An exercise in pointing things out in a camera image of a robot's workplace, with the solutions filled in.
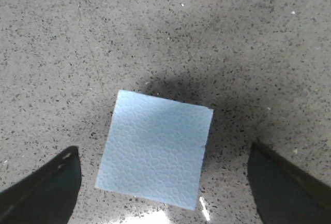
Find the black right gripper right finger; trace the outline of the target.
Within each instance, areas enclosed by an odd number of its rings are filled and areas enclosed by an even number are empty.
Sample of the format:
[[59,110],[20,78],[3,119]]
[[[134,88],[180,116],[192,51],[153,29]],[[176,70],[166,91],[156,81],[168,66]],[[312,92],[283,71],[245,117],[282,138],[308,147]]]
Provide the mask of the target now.
[[330,186],[263,143],[251,146],[248,181],[263,223],[330,223]]

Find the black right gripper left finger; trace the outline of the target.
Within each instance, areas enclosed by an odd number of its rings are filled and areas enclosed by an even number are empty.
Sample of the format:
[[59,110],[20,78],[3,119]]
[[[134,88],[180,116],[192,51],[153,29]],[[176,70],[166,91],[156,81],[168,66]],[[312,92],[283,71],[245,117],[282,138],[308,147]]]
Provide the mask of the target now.
[[1,192],[1,223],[68,223],[81,180],[78,147],[70,146]]

